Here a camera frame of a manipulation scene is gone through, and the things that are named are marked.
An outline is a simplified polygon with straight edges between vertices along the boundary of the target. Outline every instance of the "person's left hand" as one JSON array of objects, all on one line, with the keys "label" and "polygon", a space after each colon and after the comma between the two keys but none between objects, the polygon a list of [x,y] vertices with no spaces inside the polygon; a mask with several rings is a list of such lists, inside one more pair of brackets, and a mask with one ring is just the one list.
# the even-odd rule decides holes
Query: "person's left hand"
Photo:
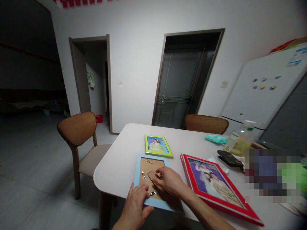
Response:
[{"label": "person's left hand", "polygon": [[143,209],[144,199],[150,197],[148,185],[141,184],[133,189],[130,187],[122,215],[113,229],[140,229],[146,218],[154,210],[152,206]]}]

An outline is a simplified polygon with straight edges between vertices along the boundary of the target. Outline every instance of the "chair seat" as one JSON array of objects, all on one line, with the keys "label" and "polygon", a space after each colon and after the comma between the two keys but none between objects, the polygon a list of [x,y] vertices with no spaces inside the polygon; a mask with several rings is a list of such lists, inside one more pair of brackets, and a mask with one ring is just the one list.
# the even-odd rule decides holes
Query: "chair seat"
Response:
[{"label": "chair seat", "polygon": [[97,165],[110,147],[111,144],[94,146],[81,160],[79,164],[79,172],[93,177]]}]

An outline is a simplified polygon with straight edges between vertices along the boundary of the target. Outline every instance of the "wooden chair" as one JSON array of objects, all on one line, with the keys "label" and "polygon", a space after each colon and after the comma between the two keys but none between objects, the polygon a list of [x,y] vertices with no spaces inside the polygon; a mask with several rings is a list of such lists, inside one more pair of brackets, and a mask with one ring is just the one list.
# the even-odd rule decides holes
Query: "wooden chair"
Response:
[{"label": "wooden chair", "polygon": [[[69,145],[73,153],[75,195],[80,199],[80,173],[93,177],[94,171],[111,147],[108,145],[97,145],[96,139],[96,117],[93,112],[84,112],[58,123],[58,132]],[[90,137],[93,137],[94,146],[79,161],[78,146],[82,145]]]},{"label": "wooden chair", "polygon": [[185,127],[190,131],[223,134],[229,126],[229,122],[223,118],[187,114],[185,116]]}]

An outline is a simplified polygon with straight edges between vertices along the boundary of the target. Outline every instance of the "wedding photo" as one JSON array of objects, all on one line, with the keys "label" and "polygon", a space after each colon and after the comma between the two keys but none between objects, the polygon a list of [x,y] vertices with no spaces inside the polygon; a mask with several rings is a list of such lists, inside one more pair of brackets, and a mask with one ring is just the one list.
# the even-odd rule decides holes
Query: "wedding photo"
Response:
[{"label": "wedding photo", "polygon": [[200,191],[243,207],[214,165],[190,158],[188,160]]}]

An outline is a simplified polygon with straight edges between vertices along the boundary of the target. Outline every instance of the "light switch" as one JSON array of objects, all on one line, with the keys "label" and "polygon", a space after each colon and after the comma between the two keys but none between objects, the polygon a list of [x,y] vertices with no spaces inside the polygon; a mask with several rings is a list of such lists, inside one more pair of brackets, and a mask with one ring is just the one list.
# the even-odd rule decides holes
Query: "light switch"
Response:
[{"label": "light switch", "polygon": [[227,86],[228,86],[228,81],[223,81],[221,87],[227,87]]}]

